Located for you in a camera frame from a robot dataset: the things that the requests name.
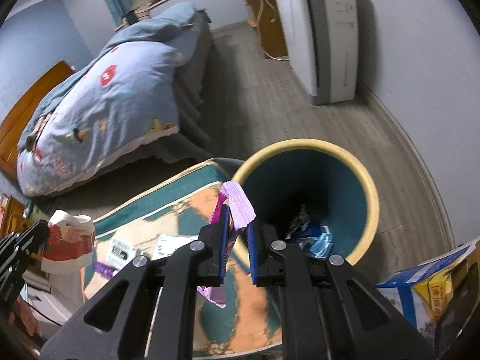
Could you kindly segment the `red white tissue pack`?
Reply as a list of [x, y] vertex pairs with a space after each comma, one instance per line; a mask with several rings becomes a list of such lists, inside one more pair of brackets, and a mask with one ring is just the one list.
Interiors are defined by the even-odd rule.
[[95, 248], [95, 225], [88, 215], [71, 215], [57, 210], [48, 221], [41, 270], [47, 274], [67, 275], [88, 267]]

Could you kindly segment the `purple tube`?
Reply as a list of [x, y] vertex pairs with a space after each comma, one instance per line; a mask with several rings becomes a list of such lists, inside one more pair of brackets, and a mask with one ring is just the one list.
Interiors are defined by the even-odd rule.
[[118, 272], [114, 267], [110, 267], [102, 262], [94, 263], [94, 271], [106, 279], [113, 278]]

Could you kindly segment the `white medicine box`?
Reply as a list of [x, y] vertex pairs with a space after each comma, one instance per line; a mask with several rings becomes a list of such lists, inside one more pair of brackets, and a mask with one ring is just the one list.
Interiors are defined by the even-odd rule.
[[198, 239], [197, 236], [160, 233], [154, 239], [134, 245], [122, 237], [114, 236], [107, 249], [106, 264], [116, 270], [123, 269], [135, 257], [147, 256], [150, 260], [167, 258], [180, 247]]

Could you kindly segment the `pink snack wrapper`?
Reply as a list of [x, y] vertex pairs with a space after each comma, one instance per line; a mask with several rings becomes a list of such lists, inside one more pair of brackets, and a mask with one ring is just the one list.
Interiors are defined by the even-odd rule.
[[224, 258], [222, 267], [226, 268], [237, 238], [255, 218], [256, 212], [242, 186], [234, 180], [224, 182], [209, 222], [210, 225], [222, 223], [222, 232], [226, 233], [225, 246], [220, 248]]

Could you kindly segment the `blue face mask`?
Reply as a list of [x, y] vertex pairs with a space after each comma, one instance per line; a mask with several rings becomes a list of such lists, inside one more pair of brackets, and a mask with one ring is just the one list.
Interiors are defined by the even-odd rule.
[[326, 259], [334, 246], [334, 237], [326, 225], [320, 226], [318, 232], [309, 237], [308, 251], [313, 258]]

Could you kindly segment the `blue wet wipes pack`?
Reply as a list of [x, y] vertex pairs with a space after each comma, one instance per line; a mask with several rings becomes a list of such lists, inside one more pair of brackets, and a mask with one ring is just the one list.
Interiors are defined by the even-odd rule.
[[307, 213], [306, 206], [301, 205], [298, 215], [292, 220], [286, 234], [289, 243], [296, 243], [300, 249], [314, 245], [323, 234], [323, 223], [317, 215]]

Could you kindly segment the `teal yellow trash bin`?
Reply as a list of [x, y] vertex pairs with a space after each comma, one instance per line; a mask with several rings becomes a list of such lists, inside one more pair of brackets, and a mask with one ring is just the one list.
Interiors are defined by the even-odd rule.
[[329, 141], [296, 138], [266, 146], [233, 175], [257, 217], [286, 238], [301, 211], [329, 227], [333, 253], [357, 264], [377, 232], [377, 187], [364, 164]]

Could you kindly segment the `wooden chair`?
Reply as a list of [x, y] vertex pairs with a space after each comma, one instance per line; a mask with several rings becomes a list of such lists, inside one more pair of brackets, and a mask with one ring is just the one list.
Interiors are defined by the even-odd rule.
[[32, 221], [24, 217], [24, 210], [25, 205], [11, 195], [1, 195], [1, 238], [11, 233], [23, 233], [32, 225]]

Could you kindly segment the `blue white carton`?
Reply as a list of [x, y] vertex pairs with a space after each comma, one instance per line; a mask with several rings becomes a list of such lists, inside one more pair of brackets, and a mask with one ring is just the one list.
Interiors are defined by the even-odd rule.
[[[469, 269], [466, 277], [438, 322], [432, 322], [413, 286], [446, 267], [462, 263]], [[479, 238], [415, 267], [397, 271], [376, 287], [431, 344], [440, 340], [442, 323], [453, 326], [454, 332], [460, 332], [479, 305]]]

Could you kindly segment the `teal orange patterned cushion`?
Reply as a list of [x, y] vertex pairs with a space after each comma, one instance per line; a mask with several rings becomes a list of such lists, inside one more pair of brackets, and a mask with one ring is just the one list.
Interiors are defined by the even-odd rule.
[[[233, 158], [213, 158], [187, 168], [95, 219], [93, 260], [107, 263], [118, 236], [152, 256], [160, 234], [174, 238], [198, 235], [208, 224], [220, 186], [241, 165]], [[197, 359], [275, 359], [281, 357], [277, 304], [265, 289], [251, 283], [247, 269], [233, 254], [224, 282], [226, 306], [202, 295], [196, 299], [193, 355]]]

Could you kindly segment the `yellow printed box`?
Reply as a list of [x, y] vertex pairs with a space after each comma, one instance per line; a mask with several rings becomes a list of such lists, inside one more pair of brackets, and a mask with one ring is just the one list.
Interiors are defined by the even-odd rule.
[[455, 295], [455, 290], [468, 273], [466, 264], [446, 267], [412, 288], [420, 296], [427, 315], [436, 323]]

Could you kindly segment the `blue cartoon duvet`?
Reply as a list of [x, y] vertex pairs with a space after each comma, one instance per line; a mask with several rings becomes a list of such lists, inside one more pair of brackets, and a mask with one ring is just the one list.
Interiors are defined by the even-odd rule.
[[173, 79], [195, 52], [198, 18], [193, 3], [180, 2], [123, 29], [43, 97], [18, 143], [24, 196], [56, 194], [179, 133]]

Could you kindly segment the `white air purifier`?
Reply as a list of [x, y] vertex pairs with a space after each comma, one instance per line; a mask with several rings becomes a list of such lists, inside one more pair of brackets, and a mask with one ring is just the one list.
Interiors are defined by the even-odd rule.
[[359, 57], [356, 0], [276, 0], [288, 59], [312, 104], [355, 98]]

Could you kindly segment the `wooden side cabinet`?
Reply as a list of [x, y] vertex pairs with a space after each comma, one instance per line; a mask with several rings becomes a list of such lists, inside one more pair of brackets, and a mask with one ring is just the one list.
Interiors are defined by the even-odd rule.
[[276, 0], [243, 0], [247, 24], [266, 59], [287, 60], [287, 45]]

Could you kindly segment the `wooden bed frame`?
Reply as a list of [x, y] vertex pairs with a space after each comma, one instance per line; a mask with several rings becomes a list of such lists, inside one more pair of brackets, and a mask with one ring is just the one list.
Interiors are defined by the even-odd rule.
[[1, 172], [9, 179], [16, 181], [17, 144], [20, 135], [30, 121], [39, 102], [55, 86], [73, 74], [68, 64], [61, 60], [41, 76], [11, 108], [0, 127], [0, 164]]

